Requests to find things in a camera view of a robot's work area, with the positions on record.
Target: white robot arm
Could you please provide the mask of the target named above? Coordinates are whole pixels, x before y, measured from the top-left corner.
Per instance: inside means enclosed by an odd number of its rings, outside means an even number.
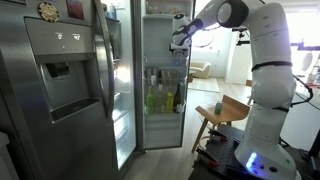
[[[183,15],[174,17],[171,47],[184,46],[195,32],[215,23],[250,32],[255,103],[235,157],[261,179],[301,179],[293,158],[277,143],[296,88],[282,6],[258,0],[212,0],[190,23]]]

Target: white wall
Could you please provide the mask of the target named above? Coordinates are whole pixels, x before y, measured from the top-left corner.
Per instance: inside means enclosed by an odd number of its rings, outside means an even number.
[[[191,61],[211,63],[210,76],[225,77],[231,43],[231,29],[219,28],[212,31],[214,40],[209,48],[191,49]]]

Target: chair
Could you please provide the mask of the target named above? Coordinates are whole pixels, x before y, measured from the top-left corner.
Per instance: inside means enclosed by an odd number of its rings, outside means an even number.
[[[246,81],[246,86],[252,87],[252,80],[247,80],[247,81]],[[247,102],[247,105],[250,106],[251,101],[252,101],[252,97],[251,97],[251,95],[250,95],[250,96],[249,96],[249,100],[248,100],[248,102]]]
[[[222,122],[227,122],[227,124],[231,126],[231,121],[242,120],[246,118],[250,110],[249,106],[226,95],[223,95],[222,103],[223,106],[220,114],[214,113],[215,107],[212,104],[205,107],[196,107],[196,110],[204,117],[204,120],[192,147],[192,153],[197,148],[199,140],[203,134],[205,127],[208,124],[208,121],[212,124],[212,127],[215,127],[217,124],[220,124]]]
[[[191,61],[190,70],[195,71],[194,77],[207,79],[211,72],[211,63],[202,61]]]

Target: floor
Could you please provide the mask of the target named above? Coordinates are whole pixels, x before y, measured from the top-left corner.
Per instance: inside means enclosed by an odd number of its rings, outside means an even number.
[[[246,103],[250,88],[245,85],[226,83],[217,78],[220,93],[188,90],[183,146],[175,149],[153,150],[139,156],[126,174],[124,180],[186,180],[192,173],[192,164],[197,154],[191,148],[200,129],[201,121],[195,108],[221,100],[228,95]],[[246,121],[233,122],[233,126],[243,129]]]

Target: blue light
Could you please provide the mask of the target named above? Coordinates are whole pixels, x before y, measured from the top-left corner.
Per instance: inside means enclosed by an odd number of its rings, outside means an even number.
[[[256,157],[257,157],[257,153],[253,152],[253,153],[251,154],[251,158],[256,158]]]
[[[251,163],[248,162],[248,163],[246,164],[246,166],[247,166],[247,168],[250,168],[250,167],[251,167]]]

